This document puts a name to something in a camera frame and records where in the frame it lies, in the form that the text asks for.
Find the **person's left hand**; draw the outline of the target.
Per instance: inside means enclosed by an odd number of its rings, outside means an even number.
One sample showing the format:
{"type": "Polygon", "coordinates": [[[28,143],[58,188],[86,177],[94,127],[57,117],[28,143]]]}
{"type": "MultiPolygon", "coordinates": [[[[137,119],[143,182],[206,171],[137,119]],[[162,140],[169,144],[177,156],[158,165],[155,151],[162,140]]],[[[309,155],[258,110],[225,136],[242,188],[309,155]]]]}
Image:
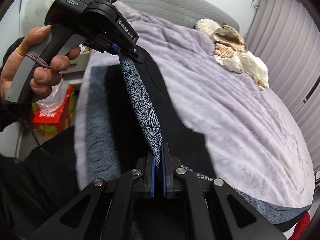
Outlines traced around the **person's left hand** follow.
{"type": "MultiPolygon", "coordinates": [[[[13,78],[22,63],[27,51],[34,45],[42,43],[50,34],[51,26],[47,25],[40,28],[34,28],[24,37],[22,42],[15,50],[9,54],[1,71],[1,98],[5,99],[13,78]]],[[[52,87],[58,85],[61,81],[61,72],[67,70],[70,61],[76,59],[80,54],[80,48],[74,47],[67,55],[55,56],[50,68],[38,67],[35,69],[30,88],[35,94],[35,101],[48,97],[52,92],[52,87]]]]}

